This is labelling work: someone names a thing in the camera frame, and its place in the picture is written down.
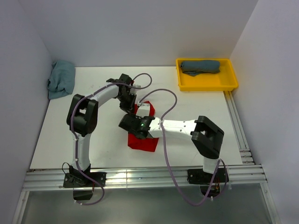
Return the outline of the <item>red t shirt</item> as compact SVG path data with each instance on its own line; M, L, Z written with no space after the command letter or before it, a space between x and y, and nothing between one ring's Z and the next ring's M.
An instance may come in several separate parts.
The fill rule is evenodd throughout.
M156 112L154 106L150 101L144 102L150 103L150 116L154 116ZM133 134L128 133L128 147L130 147L131 149L142 150L146 152L155 152L158 141L159 138L146 138L143 140L138 139Z

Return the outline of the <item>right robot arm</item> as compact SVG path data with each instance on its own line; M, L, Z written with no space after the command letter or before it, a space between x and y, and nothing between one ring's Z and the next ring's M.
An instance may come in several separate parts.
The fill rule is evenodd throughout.
M126 114L119 127L139 139L162 138L165 160L168 160L166 138L182 139L192 142L203 156L203 179L212 182L218 177L216 166L220 160L220 151L224 131L206 116L196 120L162 120L158 117L138 117Z

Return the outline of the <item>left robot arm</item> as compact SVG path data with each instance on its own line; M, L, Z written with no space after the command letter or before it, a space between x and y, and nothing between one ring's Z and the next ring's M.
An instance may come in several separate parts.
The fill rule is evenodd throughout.
M98 110L107 101L116 98L120 108L132 113L136 91L142 89L126 74L118 79L108 79L104 86L87 96L76 94L72 98L66 123L74 136L73 161L69 173L79 186L86 186L92 180L89 159L90 138L98 122Z

